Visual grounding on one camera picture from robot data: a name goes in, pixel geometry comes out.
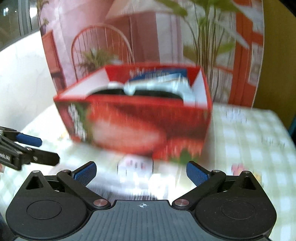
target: crosshair symbol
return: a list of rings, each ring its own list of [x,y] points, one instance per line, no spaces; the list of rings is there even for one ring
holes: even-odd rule
[[[138,205],[138,206],[140,206],[141,208],[145,208],[145,207],[147,207],[147,206],[149,206],[149,205],[147,205],[147,204],[145,204],[145,203],[141,203],[141,204]]]

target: white wall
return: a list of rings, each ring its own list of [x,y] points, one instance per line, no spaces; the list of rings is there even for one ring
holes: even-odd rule
[[[22,130],[55,94],[40,32],[0,52],[0,126]]]

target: window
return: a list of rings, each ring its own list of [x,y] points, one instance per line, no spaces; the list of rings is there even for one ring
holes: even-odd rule
[[[0,0],[0,51],[39,29],[37,0]]]

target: yellow wall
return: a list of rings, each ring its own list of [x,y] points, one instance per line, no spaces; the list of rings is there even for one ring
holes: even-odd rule
[[[254,107],[275,111],[288,128],[296,112],[296,17],[279,0],[263,5],[264,56]]]

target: blue package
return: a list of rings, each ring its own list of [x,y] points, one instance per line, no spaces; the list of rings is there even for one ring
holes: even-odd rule
[[[187,69],[184,69],[184,68],[157,69],[156,71],[144,72],[143,74],[138,75],[130,79],[129,81],[152,79],[152,78],[157,78],[157,77],[166,76],[170,74],[180,74],[182,77],[187,77]]]

